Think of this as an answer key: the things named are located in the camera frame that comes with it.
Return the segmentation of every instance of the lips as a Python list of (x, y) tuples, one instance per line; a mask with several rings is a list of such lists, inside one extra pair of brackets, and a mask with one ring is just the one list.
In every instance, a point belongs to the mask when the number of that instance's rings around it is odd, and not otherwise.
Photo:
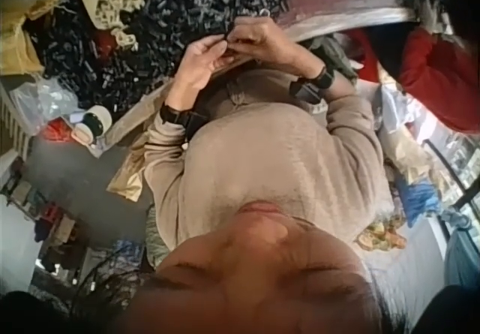
[(275, 213), (282, 215), (281, 208), (277, 204), (270, 203), (268, 201), (258, 200), (243, 205), (238, 214), (243, 212), (262, 212), (262, 213)]

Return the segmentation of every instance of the blue object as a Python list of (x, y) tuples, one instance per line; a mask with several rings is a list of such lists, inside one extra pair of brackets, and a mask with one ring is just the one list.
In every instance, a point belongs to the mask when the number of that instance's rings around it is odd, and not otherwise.
[(413, 227), (426, 212), (441, 213), (442, 205), (437, 190), (428, 179), (408, 185), (405, 178), (397, 173), (395, 185), (405, 211), (408, 227)]

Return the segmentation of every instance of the floor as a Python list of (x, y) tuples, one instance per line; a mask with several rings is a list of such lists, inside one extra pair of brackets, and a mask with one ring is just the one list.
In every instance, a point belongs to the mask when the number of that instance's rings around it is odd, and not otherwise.
[(115, 147), (96, 159), (76, 143), (36, 138), (26, 163), (26, 177), (46, 197), (81, 220), (92, 245), (110, 246), (117, 239), (141, 242), (152, 202), (149, 190), (143, 190), (138, 203), (105, 190), (126, 153), (127, 148)]

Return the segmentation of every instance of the black watch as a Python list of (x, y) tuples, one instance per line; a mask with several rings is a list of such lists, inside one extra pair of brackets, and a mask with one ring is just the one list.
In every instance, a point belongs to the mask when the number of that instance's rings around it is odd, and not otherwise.
[(187, 141), (190, 141), (195, 133), (209, 122), (209, 117), (206, 114), (198, 113), (195, 110), (178, 111), (166, 104), (163, 104), (160, 108), (160, 118), (164, 124), (169, 122), (183, 126)]
[(165, 122), (169, 122), (171, 124), (181, 125), (186, 128), (188, 120), (190, 119), (190, 114), (190, 110), (178, 111), (166, 104), (162, 104), (162, 107), (160, 108), (160, 117), (162, 119), (162, 123), (164, 124)]
[(335, 71), (324, 66), (322, 72), (314, 79), (300, 78), (290, 84), (289, 93), (294, 98), (306, 101), (309, 104), (317, 105), (323, 99), (324, 92), (330, 88), (335, 78)]
[(335, 71), (333, 70), (333, 68), (329, 68), (327, 65), (325, 65), (319, 76), (315, 79), (310, 80), (310, 82), (313, 83), (318, 89), (326, 90), (330, 89), (330, 86), (332, 86), (334, 79)]

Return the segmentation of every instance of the white wall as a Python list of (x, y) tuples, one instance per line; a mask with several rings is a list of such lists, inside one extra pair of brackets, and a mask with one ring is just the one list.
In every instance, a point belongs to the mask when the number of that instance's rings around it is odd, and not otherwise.
[[(0, 158), (0, 184), (15, 154)], [(0, 292), (27, 290), (32, 281), (41, 243), (34, 241), (34, 222), (0, 196)]]

